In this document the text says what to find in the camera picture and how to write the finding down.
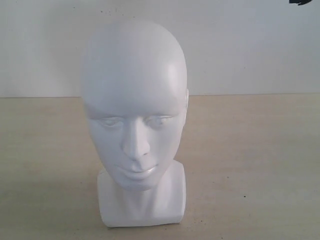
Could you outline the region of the black helmet with tinted visor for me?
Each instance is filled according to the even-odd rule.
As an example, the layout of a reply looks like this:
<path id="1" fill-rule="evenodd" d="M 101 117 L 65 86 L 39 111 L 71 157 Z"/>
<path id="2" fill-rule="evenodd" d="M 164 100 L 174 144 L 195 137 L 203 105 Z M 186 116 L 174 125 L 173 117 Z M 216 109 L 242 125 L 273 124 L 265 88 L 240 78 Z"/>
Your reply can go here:
<path id="1" fill-rule="evenodd" d="M 303 6 L 303 5 L 309 4 L 312 1 L 313 0 L 289 0 L 288 3 L 295 4 L 297 6 Z"/>

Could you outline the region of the white mannequin head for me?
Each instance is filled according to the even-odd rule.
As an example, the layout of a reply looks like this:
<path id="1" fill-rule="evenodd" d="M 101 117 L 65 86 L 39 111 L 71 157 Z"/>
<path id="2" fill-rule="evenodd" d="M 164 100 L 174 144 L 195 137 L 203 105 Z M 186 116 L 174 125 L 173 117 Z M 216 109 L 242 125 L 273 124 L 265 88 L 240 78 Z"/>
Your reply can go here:
<path id="1" fill-rule="evenodd" d="M 81 88 L 103 165 L 97 176 L 102 222 L 110 228 L 180 223 L 186 177 L 175 155 L 189 91 L 177 39 L 151 21 L 107 24 L 88 43 Z"/>

